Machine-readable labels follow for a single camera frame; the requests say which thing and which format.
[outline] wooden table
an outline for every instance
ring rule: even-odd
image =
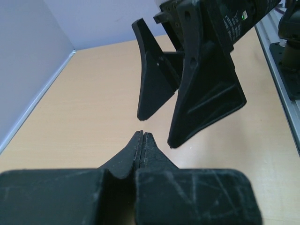
[[[173,50],[166,36],[157,39]],[[232,58],[247,105],[170,149],[175,96],[148,121],[136,118],[137,42],[80,50],[0,155],[0,171],[99,167],[143,129],[180,168],[244,172],[265,224],[300,224],[299,156],[255,30],[235,45]]]

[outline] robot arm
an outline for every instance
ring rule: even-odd
[[[137,117],[147,120],[178,90],[168,144],[177,148],[235,112],[246,98],[230,52],[280,0],[156,0],[176,52],[163,52],[143,19],[132,27],[142,59]]]

